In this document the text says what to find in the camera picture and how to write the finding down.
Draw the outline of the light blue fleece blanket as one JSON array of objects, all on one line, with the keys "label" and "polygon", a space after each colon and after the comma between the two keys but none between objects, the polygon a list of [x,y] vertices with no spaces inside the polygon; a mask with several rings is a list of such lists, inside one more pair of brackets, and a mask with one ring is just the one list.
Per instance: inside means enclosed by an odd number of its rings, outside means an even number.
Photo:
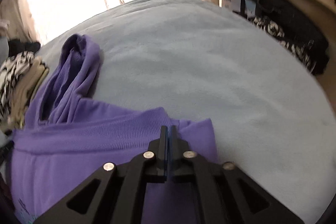
[{"label": "light blue fleece blanket", "polygon": [[210,119],[217,162],[235,162],[305,223],[322,217],[335,195],[335,116],[315,78],[272,37],[201,0],[136,0],[43,46],[43,85],[76,34],[100,47],[89,98]]}]

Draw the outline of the black white graffiti folded garment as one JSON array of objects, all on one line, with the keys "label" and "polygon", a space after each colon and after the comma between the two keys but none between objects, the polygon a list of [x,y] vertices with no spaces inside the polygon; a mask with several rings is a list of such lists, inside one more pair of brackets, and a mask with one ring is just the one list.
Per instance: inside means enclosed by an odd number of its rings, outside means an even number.
[{"label": "black white graffiti folded garment", "polygon": [[9,115],[10,96],[18,81],[30,69],[35,54],[30,51],[18,53],[8,57],[1,65],[1,122]]}]

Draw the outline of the cream folded garment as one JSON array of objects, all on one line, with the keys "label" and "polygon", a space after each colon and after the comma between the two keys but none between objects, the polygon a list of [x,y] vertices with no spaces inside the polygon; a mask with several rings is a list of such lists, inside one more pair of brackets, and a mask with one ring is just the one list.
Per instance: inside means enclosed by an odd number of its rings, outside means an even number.
[{"label": "cream folded garment", "polygon": [[25,113],[49,71],[50,69],[43,62],[42,57],[37,56],[33,59],[29,70],[19,79],[13,95],[10,97],[10,113],[7,117],[7,128],[23,128]]}]

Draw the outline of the purple hoodie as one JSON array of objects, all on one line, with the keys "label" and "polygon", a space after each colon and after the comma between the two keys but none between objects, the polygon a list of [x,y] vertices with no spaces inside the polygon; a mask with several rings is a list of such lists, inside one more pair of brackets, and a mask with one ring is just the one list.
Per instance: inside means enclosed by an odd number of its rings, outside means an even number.
[{"label": "purple hoodie", "polygon": [[7,183],[21,223],[33,223],[106,162],[122,164],[144,152],[162,126],[175,126],[191,149],[217,161],[210,119],[176,120],[161,107],[137,111],[89,98],[99,68],[99,45],[70,36],[24,128],[14,131]]}]

